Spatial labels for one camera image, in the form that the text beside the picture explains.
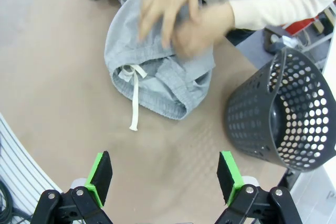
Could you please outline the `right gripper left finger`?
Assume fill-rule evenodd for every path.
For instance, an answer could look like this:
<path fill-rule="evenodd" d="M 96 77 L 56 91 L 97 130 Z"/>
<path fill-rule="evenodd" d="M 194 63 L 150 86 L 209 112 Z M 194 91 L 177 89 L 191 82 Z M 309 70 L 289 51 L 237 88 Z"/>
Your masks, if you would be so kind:
<path fill-rule="evenodd" d="M 112 179 L 112 165 L 108 151 L 98 153 L 83 186 L 65 193 L 49 189 L 37 203 L 31 223 L 112 223 L 102 210 Z"/>

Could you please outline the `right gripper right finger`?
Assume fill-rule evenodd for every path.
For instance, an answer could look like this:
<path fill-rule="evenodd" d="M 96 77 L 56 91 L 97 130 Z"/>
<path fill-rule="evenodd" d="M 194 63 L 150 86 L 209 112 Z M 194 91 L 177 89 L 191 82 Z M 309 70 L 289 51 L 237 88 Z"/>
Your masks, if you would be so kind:
<path fill-rule="evenodd" d="M 217 178 L 227 208 L 216 223 L 244 223 L 247 218 L 259 223 L 302 223 L 290 191 L 285 187 L 265 191 L 245 183 L 230 151 L 219 154 Z"/>

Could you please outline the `person's left hand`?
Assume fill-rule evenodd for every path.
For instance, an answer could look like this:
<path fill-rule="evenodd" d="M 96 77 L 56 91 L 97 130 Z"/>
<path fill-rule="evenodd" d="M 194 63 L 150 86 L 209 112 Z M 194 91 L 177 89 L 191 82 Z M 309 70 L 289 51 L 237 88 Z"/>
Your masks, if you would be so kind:
<path fill-rule="evenodd" d="M 176 54 L 194 58 L 222 40 L 235 27 L 234 12 L 229 2 L 206 6 L 198 21 L 186 20 L 173 32 Z"/>

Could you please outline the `person's right hand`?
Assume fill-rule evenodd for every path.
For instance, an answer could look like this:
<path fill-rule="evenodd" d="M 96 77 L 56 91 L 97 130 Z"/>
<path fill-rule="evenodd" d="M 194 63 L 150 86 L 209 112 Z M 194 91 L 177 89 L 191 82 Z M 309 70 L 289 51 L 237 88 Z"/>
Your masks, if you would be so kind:
<path fill-rule="evenodd" d="M 139 39 L 144 40 L 153 25 L 162 19 L 162 46 L 170 44 L 176 16 L 185 4 L 188 4 L 190 18 L 199 21 L 198 0 L 143 0 L 139 22 Z"/>

